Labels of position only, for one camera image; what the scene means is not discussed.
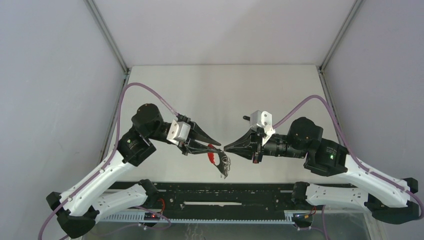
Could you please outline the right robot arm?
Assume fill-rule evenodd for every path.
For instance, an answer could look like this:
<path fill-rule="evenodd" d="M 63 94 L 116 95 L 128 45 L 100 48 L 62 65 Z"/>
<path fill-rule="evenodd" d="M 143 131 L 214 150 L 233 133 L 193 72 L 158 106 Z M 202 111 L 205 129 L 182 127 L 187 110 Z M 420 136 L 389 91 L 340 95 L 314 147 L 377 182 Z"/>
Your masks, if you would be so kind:
<path fill-rule="evenodd" d="M 226 145 L 224 151 L 255 164 L 264 156 L 304 159 L 303 166 L 311 173 L 349 183 L 349 187 L 334 187 L 296 182 L 290 201 L 297 209 L 333 205 L 363 210 L 392 225 L 420 218 L 420 205 L 411 199 L 418 191 L 416 179 L 392 178 L 362 161 L 355 161 L 346 147 L 323 138 L 323 131 L 312 120 L 300 117 L 292 122 L 287 134 L 266 136 L 259 127 L 252 127 Z"/>

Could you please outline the red handled keyring holder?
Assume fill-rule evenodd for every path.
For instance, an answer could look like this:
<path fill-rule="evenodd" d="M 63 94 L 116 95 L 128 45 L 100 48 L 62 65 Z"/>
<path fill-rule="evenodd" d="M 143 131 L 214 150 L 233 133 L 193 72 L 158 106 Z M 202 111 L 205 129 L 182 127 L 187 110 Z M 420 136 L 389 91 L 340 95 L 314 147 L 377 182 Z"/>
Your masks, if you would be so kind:
<path fill-rule="evenodd" d="M 221 177 L 226 179 L 231 169 L 231 159 L 223 150 L 216 148 L 214 145 L 208 144 L 208 147 L 214 150 L 214 152 L 209 151 L 207 153 L 209 162 L 218 169 Z"/>

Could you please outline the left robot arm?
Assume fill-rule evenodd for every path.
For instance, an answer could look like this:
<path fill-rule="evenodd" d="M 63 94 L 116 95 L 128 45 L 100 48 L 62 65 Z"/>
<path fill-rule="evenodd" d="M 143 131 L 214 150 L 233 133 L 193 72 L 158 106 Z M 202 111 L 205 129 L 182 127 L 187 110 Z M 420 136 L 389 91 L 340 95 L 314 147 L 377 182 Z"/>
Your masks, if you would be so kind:
<path fill-rule="evenodd" d="M 152 103 L 141 105 L 131 118 L 132 126 L 120 136 L 114 149 L 84 179 L 64 192 L 52 192 L 47 203 L 61 229 L 72 239 L 88 232 L 104 217 L 132 207 L 153 208 L 160 193 L 149 179 L 105 194 L 121 176 L 137 168 L 156 150 L 153 141 L 177 147 L 183 155 L 219 154 L 220 143 L 189 117 L 178 114 L 165 122 Z"/>

